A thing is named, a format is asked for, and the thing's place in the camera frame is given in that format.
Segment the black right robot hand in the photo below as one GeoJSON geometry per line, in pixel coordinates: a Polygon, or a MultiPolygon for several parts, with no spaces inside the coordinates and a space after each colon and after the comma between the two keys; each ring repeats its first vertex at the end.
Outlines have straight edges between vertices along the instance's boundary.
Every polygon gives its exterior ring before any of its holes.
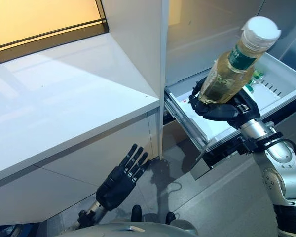
{"type": "Polygon", "coordinates": [[[203,103],[197,95],[204,83],[205,79],[201,79],[193,87],[193,91],[189,96],[189,103],[192,109],[205,119],[213,121],[225,121],[235,129],[239,129],[242,125],[252,119],[259,119],[260,112],[256,102],[249,94],[241,89],[226,103],[203,103]]]}

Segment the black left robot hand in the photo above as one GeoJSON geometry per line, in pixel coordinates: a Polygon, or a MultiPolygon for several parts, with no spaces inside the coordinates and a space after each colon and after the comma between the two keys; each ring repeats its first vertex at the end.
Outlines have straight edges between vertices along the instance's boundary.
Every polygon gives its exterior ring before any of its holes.
{"type": "Polygon", "coordinates": [[[150,165],[147,157],[143,147],[133,144],[121,163],[110,172],[96,191],[96,201],[105,210],[112,211],[128,197],[150,165]]]}

